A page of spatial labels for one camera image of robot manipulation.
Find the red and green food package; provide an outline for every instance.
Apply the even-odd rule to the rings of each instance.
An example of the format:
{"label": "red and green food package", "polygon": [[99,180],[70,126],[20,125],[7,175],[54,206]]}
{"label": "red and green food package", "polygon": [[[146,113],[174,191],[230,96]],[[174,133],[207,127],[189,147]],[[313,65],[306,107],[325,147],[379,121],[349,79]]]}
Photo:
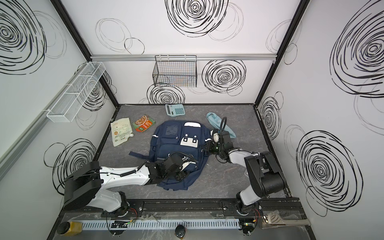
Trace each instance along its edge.
{"label": "red and green food package", "polygon": [[149,117],[148,115],[144,115],[139,120],[133,123],[133,127],[136,129],[137,132],[144,132],[155,123],[155,120],[153,120],[151,117]]}

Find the yellow jar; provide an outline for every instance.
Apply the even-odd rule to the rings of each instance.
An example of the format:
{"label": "yellow jar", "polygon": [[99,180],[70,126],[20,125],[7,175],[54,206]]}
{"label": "yellow jar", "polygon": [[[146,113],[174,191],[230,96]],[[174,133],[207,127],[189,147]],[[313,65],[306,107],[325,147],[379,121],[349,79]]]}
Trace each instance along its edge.
{"label": "yellow jar", "polygon": [[81,233],[81,222],[62,222],[57,227],[56,232],[62,236],[71,237]]}

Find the backpack strap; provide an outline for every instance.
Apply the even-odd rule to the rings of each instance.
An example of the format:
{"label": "backpack strap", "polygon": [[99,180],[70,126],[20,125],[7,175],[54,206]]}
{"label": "backpack strap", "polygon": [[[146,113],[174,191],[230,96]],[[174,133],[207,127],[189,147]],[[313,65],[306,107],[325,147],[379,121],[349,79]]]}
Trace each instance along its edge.
{"label": "backpack strap", "polygon": [[129,155],[131,156],[134,156],[134,157],[138,157],[138,158],[141,158],[141,159],[144,159],[144,160],[149,160],[149,156],[146,156],[146,155],[142,155],[140,153],[137,153],[137,152],[129,152]]}

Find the wire basket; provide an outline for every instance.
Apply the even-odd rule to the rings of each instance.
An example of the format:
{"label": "wire basket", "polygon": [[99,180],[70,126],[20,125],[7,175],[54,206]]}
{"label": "wire basket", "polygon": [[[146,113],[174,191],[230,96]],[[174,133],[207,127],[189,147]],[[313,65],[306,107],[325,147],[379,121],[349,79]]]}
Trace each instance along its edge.
{"label": "wire basket", "polygon": [[168,83],[178,87],[197,86],[196,55],[157,55],[153,83]]}
{"label": "wire basket", "polygon": [[72,122],[105,71],[102,62],[88,62],[47,113],[53,122]]}

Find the light blue cloth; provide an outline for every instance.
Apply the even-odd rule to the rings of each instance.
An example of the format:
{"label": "light blue cloth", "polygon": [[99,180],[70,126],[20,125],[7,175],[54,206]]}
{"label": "light blue cloth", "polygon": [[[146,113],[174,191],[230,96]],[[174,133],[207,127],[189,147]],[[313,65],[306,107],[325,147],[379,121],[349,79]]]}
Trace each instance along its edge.
{"label": "light blue cloth", "polygon": [[[216,129],[220,129],[220,124],[221,124],[221,118],[216,115],[216,113],[207,113],[207,119],[209,123],[212,125],[212,127]],[[228,127],[228,125],[225,126],[224,128],[225,131],[229,132],[229,135],[231,138],[235,138],[236,134]]]}

